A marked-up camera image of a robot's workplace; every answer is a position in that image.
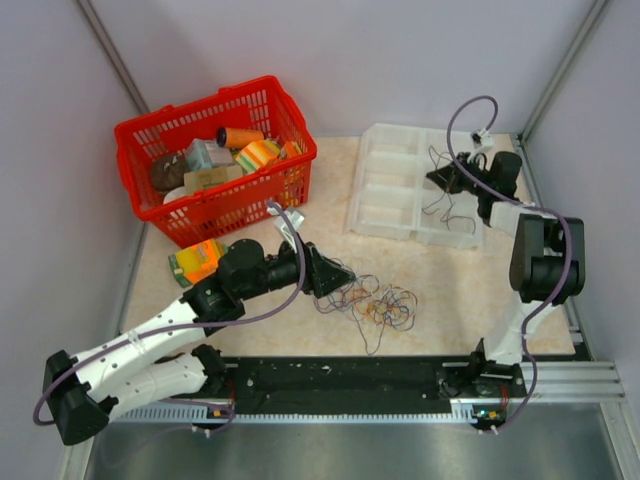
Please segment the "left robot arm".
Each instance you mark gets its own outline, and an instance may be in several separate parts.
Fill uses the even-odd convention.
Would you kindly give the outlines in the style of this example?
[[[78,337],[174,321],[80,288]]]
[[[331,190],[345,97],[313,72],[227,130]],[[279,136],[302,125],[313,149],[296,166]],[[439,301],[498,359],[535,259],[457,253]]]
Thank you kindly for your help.
[[[150,320],[93,349],[60,350],[44,367],[40,407],[66,446],[82,443],[128,411],[158,400],[226,387],[226,365],[205,339],[225,327],[251,323],[244,303],[291,286],[323,298],[354,274],[317,247],[296,238],[275,255],[252,239],[233,243],[215,272]]]

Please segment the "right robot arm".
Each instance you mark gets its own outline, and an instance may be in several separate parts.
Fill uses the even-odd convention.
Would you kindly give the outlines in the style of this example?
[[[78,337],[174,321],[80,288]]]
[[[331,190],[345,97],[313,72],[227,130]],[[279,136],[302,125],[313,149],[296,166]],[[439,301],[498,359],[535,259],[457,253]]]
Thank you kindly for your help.
[[[519,155],[497,152],[490,165],[483,153],[463,152],[426,174],[447,194],[469,193],[484,224],[511,236],[508,280],[513,291],[503,317],[470,354],[459,390],[487,396],[508,388],[530,355],[529,337],[558,306],[581,293],[586,280],[584,222],[516,197]]]

